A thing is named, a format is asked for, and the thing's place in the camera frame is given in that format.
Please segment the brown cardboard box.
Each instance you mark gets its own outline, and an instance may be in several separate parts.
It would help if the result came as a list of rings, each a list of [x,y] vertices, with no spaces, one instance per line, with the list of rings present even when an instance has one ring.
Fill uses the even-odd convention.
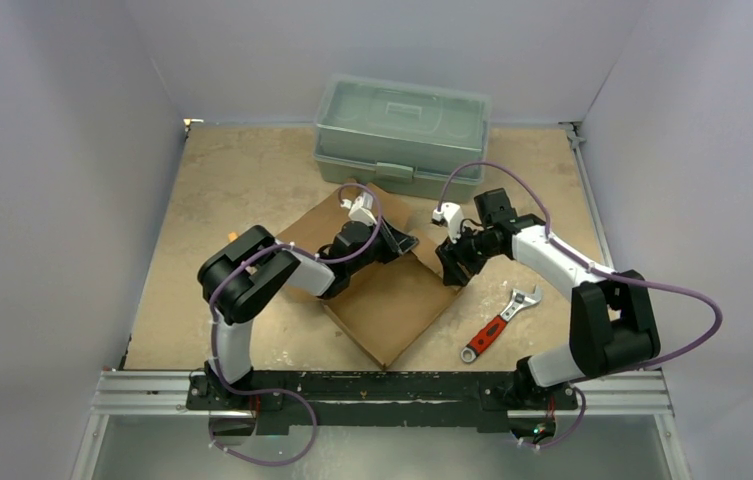
[[[320,300],[288,284],[285,295],[295,303],[315,304],[382,370],[390,367],[462,294],[442,283],[436,244],[410,224],[412,207],[374,184],[390,225],[416,236],[411,252],[388,263],[373,263],[356,273],[347,289]]]

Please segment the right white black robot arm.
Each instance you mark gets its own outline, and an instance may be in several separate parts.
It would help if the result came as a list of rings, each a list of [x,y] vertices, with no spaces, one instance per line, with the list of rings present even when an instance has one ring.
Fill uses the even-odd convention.
[[[505,256],[539,274],[570,303],[565,344],[517,361],[508,396],[528,407],[572,381],[593,379],[654,359],[660,338],[652,302],[635,270],[616,272],[558,240],[535,214],[520,215],[503,189],[479,194],[474,224],[444,202],[432,222],[447,229],[436,248],[443,282],[465,287],[487,261]]]

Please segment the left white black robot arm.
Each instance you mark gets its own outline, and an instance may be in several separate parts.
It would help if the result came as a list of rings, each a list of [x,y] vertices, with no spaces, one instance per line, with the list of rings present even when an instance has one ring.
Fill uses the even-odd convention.
[[[249,399],[254,319],[284,287],[328,300],[346,290],[371,264],[388,264],[410,252],[417,237],[384,220],[348,221],[315,253],[285,243],[256,225],[199,268],[197,280],[211,312],[211,356],[206,375],[211,395],[224,408]]]

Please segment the translucent green plastic toolbox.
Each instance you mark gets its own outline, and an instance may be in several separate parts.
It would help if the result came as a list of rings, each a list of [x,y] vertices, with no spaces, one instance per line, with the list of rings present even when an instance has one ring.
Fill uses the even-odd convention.
[[[323,180],[464,203],[484,181],[487,95],[336,74],[315,116]]]

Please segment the red handled adjustable wrench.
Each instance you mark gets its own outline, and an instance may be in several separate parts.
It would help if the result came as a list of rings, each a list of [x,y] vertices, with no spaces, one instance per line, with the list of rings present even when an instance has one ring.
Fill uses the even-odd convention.
[[[518,313],[533,308],[542,299],[543,290],[540,285],[536,285],[532,292],[512,289],[505,307],[462,348],[459,354],[460,360],[465,364],[475,362],[490,348]]]

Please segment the black metal base rail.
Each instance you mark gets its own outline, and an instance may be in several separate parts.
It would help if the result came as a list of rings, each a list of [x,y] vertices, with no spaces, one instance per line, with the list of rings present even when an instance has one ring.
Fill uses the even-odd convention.
[[[550,400],[505,397],[509,372],[258,371],[257,399],[215,393],[199,371],[102,374],[92,411],[113,416],[181,416],[256,421],[260,435],[293,426],[472,428],[480,433],[530,429],[579,414],[648,417],[671,413],[659,372],[635,372],[577,387]]]

